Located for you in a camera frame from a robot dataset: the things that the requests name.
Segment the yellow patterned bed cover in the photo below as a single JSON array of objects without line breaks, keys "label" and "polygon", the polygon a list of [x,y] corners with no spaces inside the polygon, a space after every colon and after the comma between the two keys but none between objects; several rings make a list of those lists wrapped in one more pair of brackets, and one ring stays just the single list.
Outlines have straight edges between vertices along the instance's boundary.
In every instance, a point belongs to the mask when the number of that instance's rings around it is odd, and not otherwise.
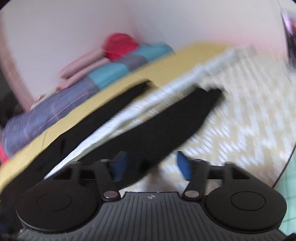
[{"label": "yellow patterned bed cover", "polygon": [[128,191],[182,191],[176,154],[233,162],[274,185],[295,144],[295,84],[283,61],[252,48],[194,44],[123,78],[72,110],[1,167],[1,202],[72,161],[122,150],[159,170]]}]

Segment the red folded cloth on quilt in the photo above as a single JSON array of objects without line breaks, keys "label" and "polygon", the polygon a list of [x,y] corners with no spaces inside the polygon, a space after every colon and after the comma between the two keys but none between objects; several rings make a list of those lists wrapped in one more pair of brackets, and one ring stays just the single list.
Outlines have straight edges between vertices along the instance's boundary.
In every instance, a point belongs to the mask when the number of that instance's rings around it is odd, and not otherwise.
[{"label": "red folded cloth on quilt", "polygon": [[109,35],[102,46],[104,57],[111,62],[120,59],[122,56],[136,50],[138,43],[133,37],[124,33],[113,33]]}]

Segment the black pants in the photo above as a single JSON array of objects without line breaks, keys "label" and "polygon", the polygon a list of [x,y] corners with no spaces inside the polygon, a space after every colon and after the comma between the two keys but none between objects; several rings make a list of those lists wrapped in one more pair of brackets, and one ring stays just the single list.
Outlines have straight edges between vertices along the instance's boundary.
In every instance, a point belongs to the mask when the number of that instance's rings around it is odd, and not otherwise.
[{"label": "black pants", "polygon": [[[73,151],[87,135],[109,120],[117,110],[122,110],[134,97],[148,89],[148,82],[140,83],[117,96],[77,125],[56,138],[29,166],[11,180],[1,192],[1,208],[14,209],[18,197],[32,188]],[[144,156],[138,173],[119,181],[118,189],[140,180],[155,164],[181,146],[196,133],[207,115],[223,96],[218,88],[204,90],[195,87],[188,96],[168,107],[141,125],[128,130],[92,150],[80,159],[83,165],[91,165],[101,159],[113,159],[121,151],[135,151]]]}]

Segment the blue plaid folded quilt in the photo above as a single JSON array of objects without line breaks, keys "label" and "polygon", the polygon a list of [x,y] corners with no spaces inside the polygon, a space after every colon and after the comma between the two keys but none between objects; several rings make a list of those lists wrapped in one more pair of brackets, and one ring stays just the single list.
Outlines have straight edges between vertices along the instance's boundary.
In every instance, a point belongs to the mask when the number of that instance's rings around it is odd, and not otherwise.
[{"label": "blue plaid folded quilt", "polygon": [[142,44],[130,54],[96,68],[72,86],[46,98],[29,112],[12,117],[4,127],[1,140],[4,159],[12,158],[47,128],[97,92],[114,84],[133,70],[172,51],[167,44]]}]

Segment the pink folded sheets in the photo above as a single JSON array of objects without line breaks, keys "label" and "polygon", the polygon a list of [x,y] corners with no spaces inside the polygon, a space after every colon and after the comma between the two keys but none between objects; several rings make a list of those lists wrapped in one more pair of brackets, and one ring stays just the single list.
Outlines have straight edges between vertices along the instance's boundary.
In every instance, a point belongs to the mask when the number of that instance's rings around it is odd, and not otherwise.
[{"label": "pink folded sheets", "polygon": [[68,64],[60,71],[60,83],[57,88],[59,90],[68,88],[91,71],[109,62],[109,59],[104,57],[104,53],[100,49],[90,51]]}]

